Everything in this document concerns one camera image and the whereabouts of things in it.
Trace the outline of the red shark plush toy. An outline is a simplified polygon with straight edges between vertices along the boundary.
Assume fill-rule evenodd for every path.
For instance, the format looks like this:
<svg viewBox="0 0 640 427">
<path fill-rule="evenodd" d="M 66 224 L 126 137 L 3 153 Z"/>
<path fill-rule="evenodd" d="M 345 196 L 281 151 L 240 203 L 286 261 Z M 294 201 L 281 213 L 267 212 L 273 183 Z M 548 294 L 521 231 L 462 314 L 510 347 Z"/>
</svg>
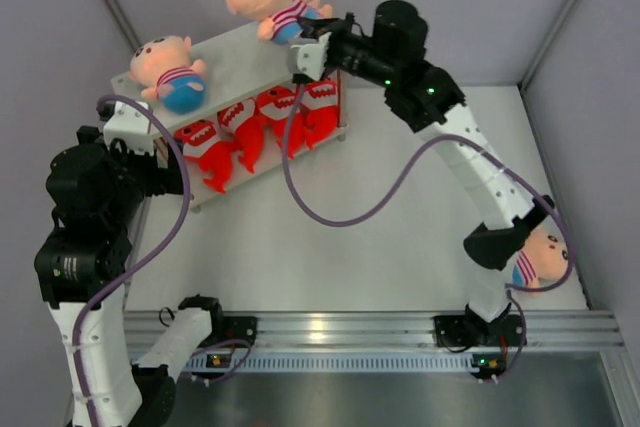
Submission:
<svg viewBox="0 0 640 427">
<path fill-rule="evenodd" d="M 301 104 L 305 117 L 306 145 L 313 150 L 338 127 L 338 84 L 333 79 L 308 83 Z"/>
<path fill-rule="evenodd" d="M 264 120 L 258 112 L 255 99 L 248 97 L 220 110 L 217 120 L 222 130 L 231 135 L 239 146 L 239 163 L 253 174 L 265 144 Z"/>
<path fill-rule="evenodd" d="M 276 143 L 283 147 L 283 138 L 289 114 L 294 106 L 295 93 L 288 87 L 277 85 L 257 95 L 256 108 L 264 122 L 272 129 Z M 305 144 L 305 122 L 297 111 L 289 133 L 287 155 L 295 158 L 297 151 Z"/>
</svg>

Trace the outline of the red shark plush purple fin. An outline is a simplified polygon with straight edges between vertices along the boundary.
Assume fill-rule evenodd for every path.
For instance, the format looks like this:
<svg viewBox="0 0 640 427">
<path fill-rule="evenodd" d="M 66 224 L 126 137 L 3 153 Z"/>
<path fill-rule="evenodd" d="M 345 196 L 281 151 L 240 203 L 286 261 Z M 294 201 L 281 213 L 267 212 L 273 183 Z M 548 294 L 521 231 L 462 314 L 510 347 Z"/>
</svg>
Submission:
<svg viewBox="0 0 640 427">
<path fill-rule="evenodd" d="M 225 194 L 226 183 L 233 175 L 232 156 L 240 150 L 235 141 L 225 140 L 216 130 L 213 121 L 201 119 L 174 133 L 174 138 L 183 144 L 183 156 L 195 162 L 203 173 L 210 176 L 203 183 L 213 190 Z"/>
</svg>

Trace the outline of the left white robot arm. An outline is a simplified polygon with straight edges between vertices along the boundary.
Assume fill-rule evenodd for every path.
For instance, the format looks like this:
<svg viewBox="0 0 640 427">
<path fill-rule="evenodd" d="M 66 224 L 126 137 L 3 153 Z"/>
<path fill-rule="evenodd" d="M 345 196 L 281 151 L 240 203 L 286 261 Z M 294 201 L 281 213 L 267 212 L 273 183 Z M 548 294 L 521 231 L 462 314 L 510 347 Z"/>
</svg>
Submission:
<svg viewBox="0 0 640 427">
<path fill-rule="evenodd" d="M 178 377 L 200 347 L 226 333 L 216 298 L 195 295 L 178 306 L 155 345 L 132 362 L 124 335 L 124 285 L 133 250 L 129 225 L 150 196 L 189 201 L 186 165 L 159 166 L 121 139 L 106 142 L 82 126 L 77 145 L 54 157 L 46 190 L 54 228 L 36 254 L 41 295 L 58 325 L 72 378 L 73 426 L 163 426 Z"/>
</svg>

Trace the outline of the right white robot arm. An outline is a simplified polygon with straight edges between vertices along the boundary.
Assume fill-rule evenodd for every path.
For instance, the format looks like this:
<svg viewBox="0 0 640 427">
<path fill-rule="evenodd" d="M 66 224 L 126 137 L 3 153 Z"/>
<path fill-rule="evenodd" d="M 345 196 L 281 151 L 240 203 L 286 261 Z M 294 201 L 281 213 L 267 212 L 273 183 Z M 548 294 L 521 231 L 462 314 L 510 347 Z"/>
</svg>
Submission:
<svg viewBox="0 0 640 427">
<path fill-rule="evenodd" d="M 463 241 L 472 274 L 466 329 L 475 342 L 491 343 L 512 305 L 505 269 L 552 215 L 553 201 L 501 163 L 461 88 L 427 61 L 429 27 L 414 5 L 379 4 L 369 35 L 351 13 L 299 22 L 301 37 L 288 52 L 294 81 L 319 81 L 341 70 L 383 88 L 392 114 L 421 139 L 423 150 L 438 153 L 477 208 L 481 223 Z"/>
</svg>

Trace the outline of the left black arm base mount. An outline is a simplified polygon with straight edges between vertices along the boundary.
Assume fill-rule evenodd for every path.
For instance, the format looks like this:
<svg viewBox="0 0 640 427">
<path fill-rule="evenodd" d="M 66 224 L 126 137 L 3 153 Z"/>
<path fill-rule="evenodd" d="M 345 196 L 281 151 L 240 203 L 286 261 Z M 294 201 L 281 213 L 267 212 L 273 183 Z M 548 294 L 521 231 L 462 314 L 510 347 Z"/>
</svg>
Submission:
<svg viewBox="0 0 640 427">
<path fill-rule="evenodd" d="M 255 316 L 225 316 L 215 328 L 215 343 L 228 340 L 243 340 L 254 345 L 258 332 L 258 318 Z"/>
</svg>

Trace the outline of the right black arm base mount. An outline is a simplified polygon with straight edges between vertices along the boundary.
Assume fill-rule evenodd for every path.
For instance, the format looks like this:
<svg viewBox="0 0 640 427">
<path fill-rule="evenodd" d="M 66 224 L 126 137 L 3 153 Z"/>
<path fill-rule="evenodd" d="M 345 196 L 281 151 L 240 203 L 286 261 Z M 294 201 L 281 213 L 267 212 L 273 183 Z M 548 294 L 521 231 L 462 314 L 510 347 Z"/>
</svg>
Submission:
<svg viewBox="0 0 640 427">
<path fill-rule="evenodd" d="M 466 314 L 438 315 L 434 318 L 436 345 L 451 350 L 474 347 L 519 347 L 526 341 L 520 316 L 509 314 L 487 323 Z"/>
</svg>

